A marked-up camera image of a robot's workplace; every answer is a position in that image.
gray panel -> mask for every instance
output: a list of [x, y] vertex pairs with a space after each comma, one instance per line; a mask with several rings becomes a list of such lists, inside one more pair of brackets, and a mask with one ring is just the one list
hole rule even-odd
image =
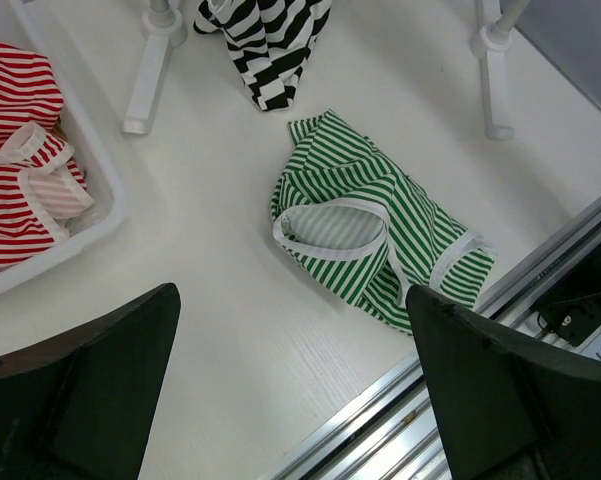
[[532, 0], [518, 28], [601, 109], [601, 0]]

white stand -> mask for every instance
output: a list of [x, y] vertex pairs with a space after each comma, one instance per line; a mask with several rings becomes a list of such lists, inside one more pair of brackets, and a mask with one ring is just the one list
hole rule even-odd
[[124, 132], [135, 134], [151, 131], [171, 52], [187, 38], [182, 14], [168, 0], [151, 0], [142, 15], [142, 31], [147, 43], [122, 122]]
[[529, 4], [514, 2], [500, 15], [500, 0], [476, 0], [478, 31], [471, 40], [471, 51], [480, 59], [482, 103], [487, 137], [494, 140], [513, 138], [507, 63], [505, 54], [511, 47], [511, 30]]

